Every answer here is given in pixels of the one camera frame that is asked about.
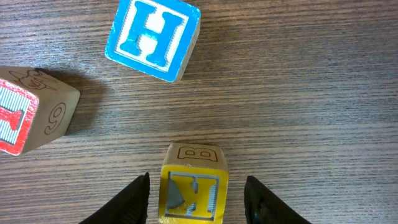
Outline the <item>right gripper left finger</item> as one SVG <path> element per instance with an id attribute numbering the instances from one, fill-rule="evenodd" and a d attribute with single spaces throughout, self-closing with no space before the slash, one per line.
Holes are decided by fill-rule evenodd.
<path id="1" fill-rule="evenodd" d="M 145 224 L 149 192 L 150 177 L 146 172 L 80 224 Z"/>

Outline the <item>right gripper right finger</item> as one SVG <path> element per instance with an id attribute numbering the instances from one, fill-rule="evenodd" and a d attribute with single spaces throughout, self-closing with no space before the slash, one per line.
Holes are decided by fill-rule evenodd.
<path id="1" fill-rule="evenodd" d="M 247 224 L 310 224 L 254 176 L 244 187 Z"/>

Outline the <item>yellow top block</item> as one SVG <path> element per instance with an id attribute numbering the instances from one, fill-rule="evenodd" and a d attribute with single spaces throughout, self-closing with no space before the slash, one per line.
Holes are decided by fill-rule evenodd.
<path id="1" fill-rule="evenodd" d="M 161 169 L 159 222 L 222 224 L 228 182 L 220 147 L 173 142 Z"/>

